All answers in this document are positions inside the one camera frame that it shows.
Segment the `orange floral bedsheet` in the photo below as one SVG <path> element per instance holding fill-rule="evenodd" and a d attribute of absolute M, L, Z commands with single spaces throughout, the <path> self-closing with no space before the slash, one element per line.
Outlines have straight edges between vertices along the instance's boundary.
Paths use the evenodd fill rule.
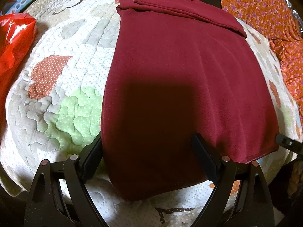
<path fill-rule="evenodd" d="M 302 37 L 285 0 L 221 0 L 222 9 L 270 41 L 288 91 L 302 109 Z"/>

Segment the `blue colourful toy box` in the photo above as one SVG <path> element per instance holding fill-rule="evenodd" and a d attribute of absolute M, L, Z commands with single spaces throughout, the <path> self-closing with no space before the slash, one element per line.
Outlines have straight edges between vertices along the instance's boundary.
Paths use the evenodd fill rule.
<path fill-rule="evenodd" d="M 13 14 L 13 13 L 21 13 L 24 9 L 26 9 L 32 2 L 35 0 L 18 0 L 6 13 Z"/>

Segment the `maroon long-sleeve shirt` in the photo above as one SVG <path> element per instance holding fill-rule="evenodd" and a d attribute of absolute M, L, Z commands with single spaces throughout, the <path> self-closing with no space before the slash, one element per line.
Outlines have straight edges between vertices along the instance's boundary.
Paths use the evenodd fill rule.
<path fill-rule="evenodd" d="M 110 181 L 137 201 L 205 181 L 192 145 L 247 163 L 278 149 L 276 112 L 241 24 L 199 0 L 120 0 L 101 137 Z"/>

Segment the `red plastic bag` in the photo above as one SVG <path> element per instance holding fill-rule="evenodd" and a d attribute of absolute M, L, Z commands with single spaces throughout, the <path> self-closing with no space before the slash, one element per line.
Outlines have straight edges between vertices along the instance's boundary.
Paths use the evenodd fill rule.
<path fill-rule="evenodd" d="M 37 33 L 36 19 L 27 13 L 1 16 L 1 101 Z"/>

